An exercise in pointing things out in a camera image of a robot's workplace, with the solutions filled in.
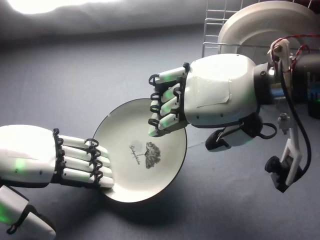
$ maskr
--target black flower illustration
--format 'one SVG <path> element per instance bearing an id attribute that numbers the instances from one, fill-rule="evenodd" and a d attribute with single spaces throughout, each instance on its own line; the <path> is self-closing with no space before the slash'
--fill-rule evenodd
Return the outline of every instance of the black flower illustration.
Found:
<path id="1" fill-rule="evenodd" d="M 155 164 L 160 162 L 160 149 L 152 142 L 147 142 L 145 144 L 145 167 L 147 169 L 152 168 Z"/>

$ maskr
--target white robotic hand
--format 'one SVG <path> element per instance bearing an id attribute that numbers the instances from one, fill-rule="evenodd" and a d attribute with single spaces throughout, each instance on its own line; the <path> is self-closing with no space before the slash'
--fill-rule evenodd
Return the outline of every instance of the white robotic hand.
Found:
<path id="1" fill-rule="evenodd" d="M 7 233 L 24 232 L 52 240 L 54 226 L 13 187 L 44 188 L 49 183 L 74 187 L 112 188 L 108 151 L 94 139 L 59 135 L 30 125 L 0 127 L 0 222 Z"/>
<path id="2" fill-rule="evenodd" d="M 155 92 L 148 134 L 161 137 L 188 124 L 224 127 L 206 142 L 212 152 L 243 145 L 256 136 L 272 138 L 277 128 L 259 117 L 260 105 L 272 103 L 270 67 L 268 63 L 256 66 L 243 55 L 219 54 L 152 75 L 149 84 Z M 275 133 L 264 136 L 263 125 Z"/>

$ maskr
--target white plate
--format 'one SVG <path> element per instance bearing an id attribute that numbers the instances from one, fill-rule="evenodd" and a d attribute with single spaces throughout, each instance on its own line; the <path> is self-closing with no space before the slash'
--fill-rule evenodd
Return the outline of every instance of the white plate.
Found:
<path id="1" fill-rule="evenodd" d="M 317 15 L 300 4 L 287 1 L 265 1 L 250 5 L 235 13 L 221 28 L 218 43 L 270 46 L 279 38 L 294 34 L 318 34 Z M 291 48 L 307 44 L 319 48 L 319 39 L 289 39 Z M 256 64 L 266 62 L 267 48 L 222 46 L 222 54 L 241 54 Z"/>
<path id="2" fill-rule="evenodd" d="M 187 151 L 186 130 L 148 136 L 150 99 L 129 101 L 113 110 L 94 134 L 108 150 L 115 185 L 105 192 L 125 203 L 151 198 L 177 176 Z"/>

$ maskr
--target dish rack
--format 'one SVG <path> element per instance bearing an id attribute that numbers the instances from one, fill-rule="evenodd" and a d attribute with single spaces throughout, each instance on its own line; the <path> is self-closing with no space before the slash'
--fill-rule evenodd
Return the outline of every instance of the dish rack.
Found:
<path id="1" fill-rule="evenodd" d="M 303 3 L 306 7 L 310 8 L 312 2 L 315 0 L 305 0 Z M 203 44 L 202 44 L 202 58 L 210 55 L 220 54 L 221 46 L 236 46 L 237 50 L 239 47 L 248 48 L 247 51 L 249 55 L 247 57 L 252 60 L 255 57 L 257 51 L 265 54 L 267 62 L 267 52 L 270 46 L 263 45 L 241 45 L 241 44 L 228 44 L 228 43 L 220 43 L 218 42 L 218 36 L 221 28 L 226 23 L 226 21 L 239 10 L 260 2 L 266 2 L 265 0 L 224 0 L 224 1 L 216 1 L 216 0 L 207 0 L 206 10 L 205 10 L 205 20 L 204 20 L 204 33 L 203 33 Z"/>

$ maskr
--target gray background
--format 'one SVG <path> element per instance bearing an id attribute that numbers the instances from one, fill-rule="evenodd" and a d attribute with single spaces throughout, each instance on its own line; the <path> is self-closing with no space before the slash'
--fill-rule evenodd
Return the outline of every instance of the gray background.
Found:
<path id="1" fill-rule="evenodd" d="M 114 108 L 150 96 L 151 74 L 200 58 L 202 33 L 202 25 L 191 25 L 10 43 L 0 52 L 0 126 L 36 125 L 92 137 Z M 179 175 L 145 202 L 122 204 L 94 190 L 57 184 L 18 190 L 52 220 L 58 240 L 318 240 L 320 121 L 298 109 L 313 162 L 284 194 L 264 166 L 269 157 L 281 156 L 287 136 L 209 153 L 203 142 L 214 130 L 190 126 Z M 274 106 L 261 111 L 274 124 L 278 114 Z M 306 156 L 303 141 L 301 148 Z M 6 229 L 0 226 L 1 240 L 27 239 L 8 236 Z"/>

